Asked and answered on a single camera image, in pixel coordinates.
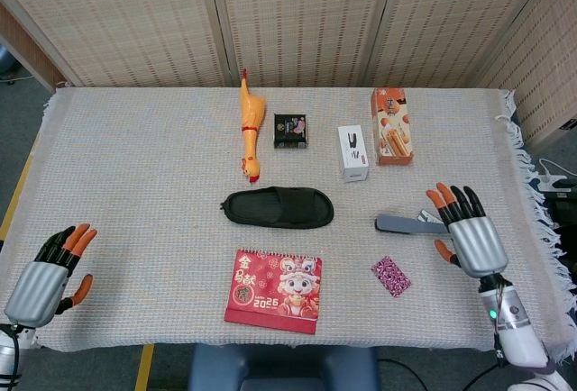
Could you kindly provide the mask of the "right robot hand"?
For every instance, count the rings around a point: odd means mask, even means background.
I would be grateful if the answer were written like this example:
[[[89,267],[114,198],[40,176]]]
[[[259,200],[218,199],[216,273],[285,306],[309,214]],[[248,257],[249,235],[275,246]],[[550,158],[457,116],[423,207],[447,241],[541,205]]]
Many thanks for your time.
[[[426,196],[451,237],[452,250],[443,241],[435,241],[435,248],[445,261],[478,279],[506,269],[508,256],[497,229],[472,188],[439,182],[435,189],[426,191]]]

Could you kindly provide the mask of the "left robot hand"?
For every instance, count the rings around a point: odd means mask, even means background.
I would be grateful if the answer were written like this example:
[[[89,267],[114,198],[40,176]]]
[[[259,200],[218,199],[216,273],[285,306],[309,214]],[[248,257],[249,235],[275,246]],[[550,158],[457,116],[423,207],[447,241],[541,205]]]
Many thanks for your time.
[[[94,281],[90,274],[82,277],[73,295],[64,292],[96,235],[96,229],[82,223],[51,235],[42,244],[34,260],[24,267],[4,309],[12,328],[41,328],[87,297]]]

